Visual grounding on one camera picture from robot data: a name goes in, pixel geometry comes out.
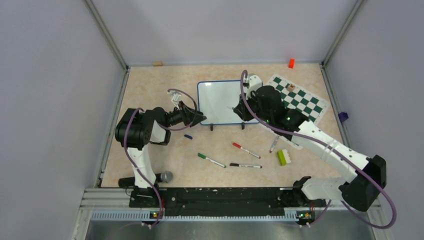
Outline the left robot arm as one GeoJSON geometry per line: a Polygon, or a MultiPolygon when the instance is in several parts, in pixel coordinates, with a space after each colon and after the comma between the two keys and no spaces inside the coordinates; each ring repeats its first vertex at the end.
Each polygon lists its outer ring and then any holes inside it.
{"type": "Polygon", "coordinates": [[[191,128],[206,119],[203,112],[188,107],[182,101],[170,112],[162,107],[146,111],[140,108],[127,109],[115,127],[114,137],[124,148],[134,176],[119,179],[118,186],[141,191],[141,200],[149,207],[156,206],[161,194],[154,188],[158,183],[172,180],[173,174],[169,171],[154,173],[149,146],[168,145],[172,126],[183,123],[185,127],[191,128]]]}

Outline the blue marker cap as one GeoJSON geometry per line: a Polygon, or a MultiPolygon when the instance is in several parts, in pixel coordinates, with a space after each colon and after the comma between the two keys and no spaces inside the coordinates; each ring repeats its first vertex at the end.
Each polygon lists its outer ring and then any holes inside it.
{"type": "Polygon", "coordinates": [[[192,139],[193,139],[193,137],[192,137],[192,136],[190,136],[190,135],[188,135],[188,134],[184,134],[184,137],[185,137],[185,138],[188,138],[188,139],[190,139],[190,140],[192,140],[192,139]]]}

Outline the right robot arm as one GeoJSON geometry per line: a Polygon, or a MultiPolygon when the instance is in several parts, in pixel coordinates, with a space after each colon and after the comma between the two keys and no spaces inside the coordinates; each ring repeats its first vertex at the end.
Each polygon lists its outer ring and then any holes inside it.
{"type": "Polygon", "coordinates": [[[256,119],[277,135],[312,151],[340,174],[339,178],[304,177],[302,187],[293,192],[293,200],[299,206],[328,199],[344,201],[355,210],[366,212],[387,184],[384,158],[377,154],[369,157],[343,145],[305,114],[286,107],[272,86],[261,86],[249,94],[241,92],[233,111],[243,121],[256,119]]]}

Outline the blue framed whiteboard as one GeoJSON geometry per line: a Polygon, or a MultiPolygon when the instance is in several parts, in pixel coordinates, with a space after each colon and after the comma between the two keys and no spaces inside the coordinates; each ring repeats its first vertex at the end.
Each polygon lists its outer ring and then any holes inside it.
{"type": "Polygon", "coordinates": [[[242,121],[233,110],[240,98],[240,82],[238,80],[200,81],[197,83],[198,109],[207,119],[202,126],[216,125],[249,125],[258,124],[256,119],[242,121]]]}

